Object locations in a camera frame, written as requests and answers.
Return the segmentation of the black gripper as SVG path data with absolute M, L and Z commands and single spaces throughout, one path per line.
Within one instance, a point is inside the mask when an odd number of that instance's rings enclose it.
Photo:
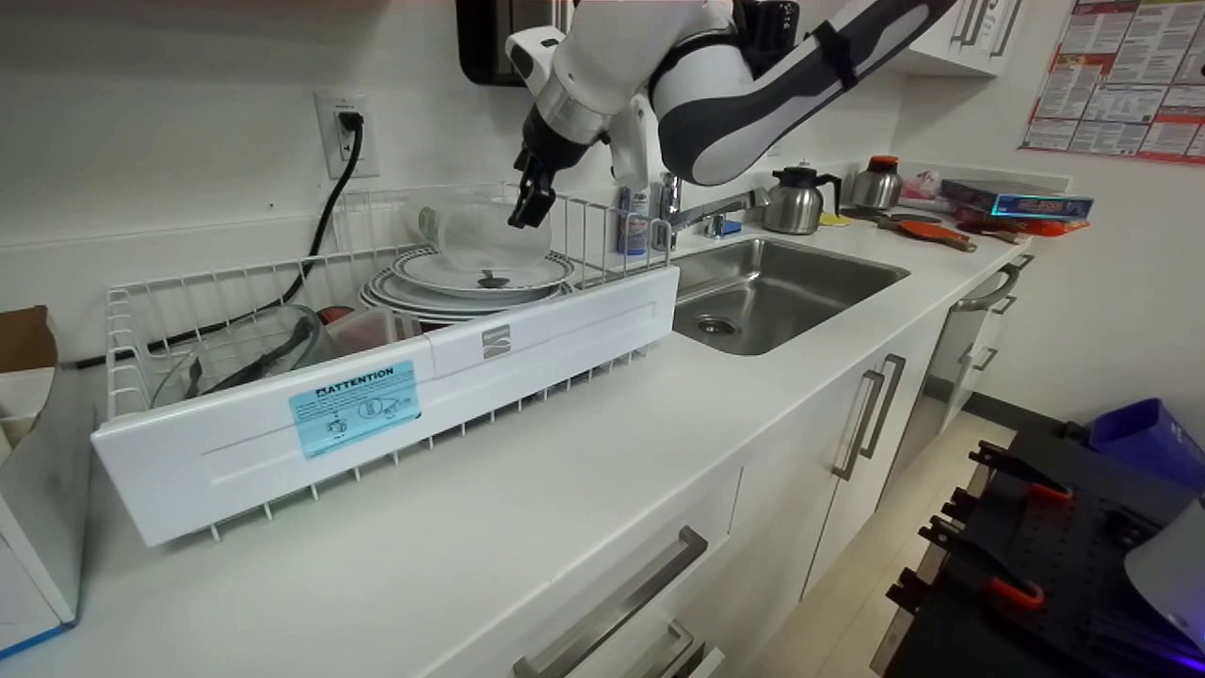
M 552 131 L 537 114 L 525 114 L 520 156 L 512 170 L 520 175 L 520 191 L 508 216 L 508 226 L 542 226 L 557 191 L 552 176 L 582 160 L 582 142 Z

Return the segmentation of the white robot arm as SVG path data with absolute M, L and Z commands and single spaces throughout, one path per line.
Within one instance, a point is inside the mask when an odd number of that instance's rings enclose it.
M 552 176 L 606 138 L 645 175 L 616 119 L 647 98 L 663 166 L 699 188 L 743 176 L 771 142 L 922 37 L 956 0 L 845 0 L 769 67 L 746 57 L 732 0 L 582 0 L 566 31 L 525 28 L 505 53 L 532 89 L 512 226 L 537 226 Z

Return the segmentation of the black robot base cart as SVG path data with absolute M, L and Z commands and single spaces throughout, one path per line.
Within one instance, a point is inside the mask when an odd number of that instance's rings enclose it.
M 1182 485 L 1036 435 L 967 461 L 982 485 L 956 485 L 919 529 L 933 571 L 887 589 L 908 628 L 886 678 L 1205 678 L 1123 569 L 1188 506 Z

